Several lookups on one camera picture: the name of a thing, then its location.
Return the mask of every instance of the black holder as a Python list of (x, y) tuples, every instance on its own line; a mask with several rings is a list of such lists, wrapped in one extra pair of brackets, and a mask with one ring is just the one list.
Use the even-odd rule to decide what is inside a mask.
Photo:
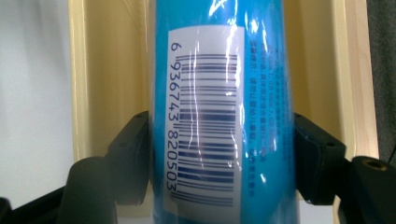
[[(396, 223), (396, 170), (369, 157), (347, 161), (340, 141), (295, 115), (297, 189), (313, 205), (332, 205), (344, 223)], [(134, 116), (105, 157), (76, 162), (64, 188), (18, 209), (0, 199), (0, 224), (117, 223), (115, 203), (141, 204), (150, 178), (149, 113)]]

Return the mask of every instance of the white label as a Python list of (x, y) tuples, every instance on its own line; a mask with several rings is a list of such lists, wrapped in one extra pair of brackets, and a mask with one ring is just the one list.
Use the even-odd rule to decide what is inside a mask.
[(205, 223), (239, 223), (244, 28), (169, 32), (164, 209)]

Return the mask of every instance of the blue bottle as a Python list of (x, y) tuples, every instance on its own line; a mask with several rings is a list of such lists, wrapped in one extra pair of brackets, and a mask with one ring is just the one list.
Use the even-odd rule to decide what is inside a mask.
[(157, 0), (155, 223), (298, 223), (282, 7)]

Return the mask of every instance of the plastic wrap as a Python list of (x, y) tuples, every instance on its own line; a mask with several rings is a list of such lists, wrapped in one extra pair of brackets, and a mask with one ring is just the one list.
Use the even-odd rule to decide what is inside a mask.
[(155, 223), (298, 223), (280, 0), (157, 0)]

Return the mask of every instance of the white background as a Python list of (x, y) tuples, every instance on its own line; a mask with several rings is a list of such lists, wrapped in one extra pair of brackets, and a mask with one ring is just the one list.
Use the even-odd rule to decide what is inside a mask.
[[(67, 0), (0, 0), (0, 197), (13, 208), (63, 186), (73, 163), (67, 10)], [(300, 210), (302, 224), (332, 223), (330, 206)]]

